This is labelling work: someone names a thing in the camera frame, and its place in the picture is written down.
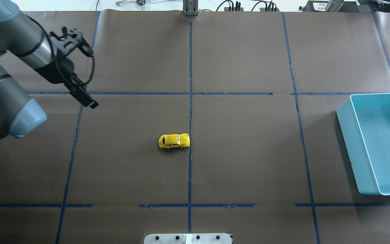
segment label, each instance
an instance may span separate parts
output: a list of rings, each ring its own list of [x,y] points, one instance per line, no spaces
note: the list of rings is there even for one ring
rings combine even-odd
[[[314,5],[315,11],[323,11],[326,12],[327,3],[312,3]]]

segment toy car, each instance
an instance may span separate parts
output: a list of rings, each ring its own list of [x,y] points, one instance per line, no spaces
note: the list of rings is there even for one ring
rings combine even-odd
[[[191,145],[189,134],[162,135],[159,137],[160,148],[187,148]]]

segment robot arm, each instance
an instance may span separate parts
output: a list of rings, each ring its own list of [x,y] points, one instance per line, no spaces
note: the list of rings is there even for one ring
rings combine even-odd
[[[8,50],[49,82],[63,83],[83,106],[99,104],[86,91],[67,58],[75,48],[93,59],[93,51],[76,29],[63,36],[49,36],[35,20],[22,13],[10,0],[0,0],[0,57]],[[0,140],[7,135],[21,138],[45,122],[46,114],[0,65]]]

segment cable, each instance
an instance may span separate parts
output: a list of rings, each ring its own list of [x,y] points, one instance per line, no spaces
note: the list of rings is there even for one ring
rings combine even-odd
[[[223,1],[219,6],[218,6],[218,8],[216,9],[216,11],[218,11],[219,10],[219,8],[224,4],[224,3],[226,3],[226,2],[228,2],[228,4],[232,4],[232,6],[230,6],[230,8],[229,8],[229,11],[231,11],[231,8],[234,8],[234,3],[231,1],[231,0],[225,0],[225,1]]]
[[[240,5],[242,5],[242,2],[236,1],[236,7],[234,8],[234,11],[240,11]]]
[[[267,2],[258,1],[258,3],[256,3],[256,4],[254,5],[254,7],[251,9],[251,12],[254,10],[254,8],[255,8],[259,3],[264,3],[264,4],[266,5],[266,8],[265,8],[265,9],[267,9]]]
[[[276,12],[276,10],[277,10],[277,5],[276,5],[276,3],[274,3],[273,1],[270,1],[270,2],[268,2],[268,1],[262,1],[262,0],[258,0],[258,3],[256,3],[255,5],[254,5],[254,7],[252,8],[252,10],[251,10],[251,12],[255,9],[255,6],[257,5],[257,4],[259,4],[259,3],[265,3],[265,5],[266,5],[266,7],[264,8],[264,11],[270,11],[270,10],[272,10],[271,12]]]
[[[94,75],[94,69],[95,69],[95,66],[96,66],[96,60],[94,58],[94,55],[91,56],[91,59],[93,60],[93,64],[92,64],[92,67],[91,67],[91,72],[90,72],[90,77],[88,78],[88,81],[87,82],[82,82],[82,84],[78,85],[78,84],[73,84],[72,82],[69,82],[63,75],[63,73],[61,72],[61,69],[59,67],[59,63],[57,61],[57,56],[54,52],[54,48],[53,48],[53,45],[52,45],[52,40],[51,38],[49,37],[48,33],[46,32],[45,28],[43,28],[42,25],[40,25],[39,22],[37,22],[36,20],[34,20],[33,18],[31,18],[30,16],[28,16],[28,18],[34,22],[41,30],[43,33],[45,33],[45,37],[46,37],[46,40],[48,41],[49,43],[49,47],[51,49],[51,54],[52,54],[52,58],[54,60],[54,64],[55,64],[55,67],[57,68],[57,71],[58,71],[58,74],[61,76],[61,78],[64,80],[65,83],[67,83],[68,85],[72,85],[72,86],[77,86],[77,87],[80,87],[80,86],[86,86],[88,85],[88,83],[91,82],[91,80],[93,79],[93,75]]]

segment plastic bin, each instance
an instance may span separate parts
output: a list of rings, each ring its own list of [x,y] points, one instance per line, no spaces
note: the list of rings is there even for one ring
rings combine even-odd
[[[359,192],[390,195],[390,93],[351,95],[336,112]]]

